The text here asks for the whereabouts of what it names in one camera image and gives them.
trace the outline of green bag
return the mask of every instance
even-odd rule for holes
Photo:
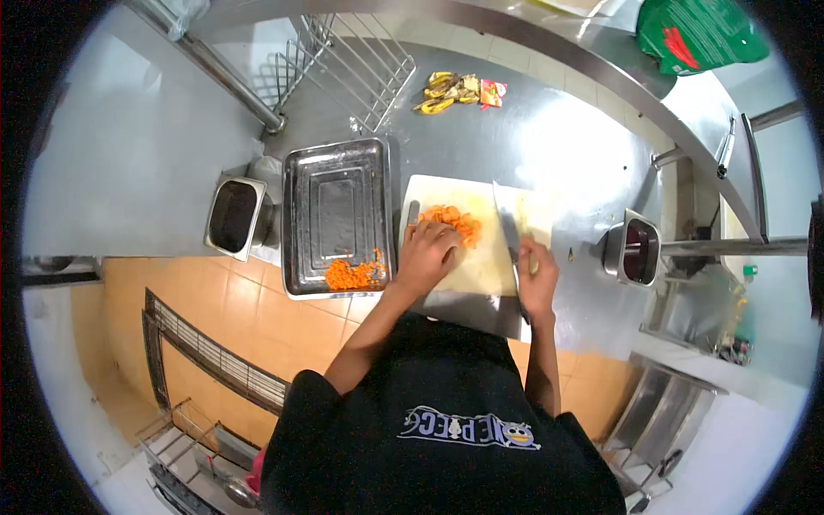
[[[693,75],[770,55],[766,37],[734,0],[647,0],[638,46],[665,75]]]

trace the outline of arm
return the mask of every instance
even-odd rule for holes
[[[530,257],[538,263],[534,274],[530,274]],[[521,303],[532,320],[532,344],[524,391],[530,402],[542,407],[549,416],[556,417],[561,411],[561,392],[552,297],[558,283],[558,265],[545,246],[523,237],[517,270]]]
[[[398,273],[381,300],[332,360],[324,377],[343,395],[363,379],[398,318],[426,295],[455,265],[453,249],[461,235],[446,223],[422,221],[410,225],[400,249]]]

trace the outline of black t-shirt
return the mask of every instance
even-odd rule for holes
[[[413,315],[350,393],[295,376],[261,498],[266,513],[625,513],[572,414],[527,401],[505,339]]]

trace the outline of steel prep table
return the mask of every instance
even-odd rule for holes
[[[498,182],[527,190],[563,189],[566,208],[555,220],[552,250],[561,268],[555,296],[560,349],[597,349],[626,359],[643,321],[649,289],[619,284],[601,265],[602,238],[632,208],[656,222],[661,181],[651,166],[652,147],[596,107],[509,68],[449,50],[405,44],[417,70],[378,133],[394,156],[391,176],[397,241],[400,206],[410,176],[425,174]],[[437,116],[412,111],[426,77],[436,70],[476,73],[506,82],[503,107],[455,105]],[[304,82],[285,105],[288,127],[264,138],[266,154],[283,159],[301,147],[361,136],[331,97]],[[574,259],[568,261],[569,249]],[[252,255],[279,265],[279,252]],[[416,309],[524,341],[517,299],[439,293]]]

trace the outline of orange floor tile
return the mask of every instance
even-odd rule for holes
[[[280,268],[254,258],[247,263],[220,257],[108,259],[104,268],[111,355],[124,379],[152,402],[140,318],[145,287],[211,339],[289,382],[304,369],[323,373],[377,302],[374,297],[295,302],[283,293]],[[524,378],[529,345],[511,339],[509,347]],[[175,353],[164,346],[173,405],[191,396],[205,415],[244,438],[268,440],[274,415]],[[558,366],[562,409],[575,413],[590,438],[604,438],[634,388],[633,368],[566,351],[558,352]]]

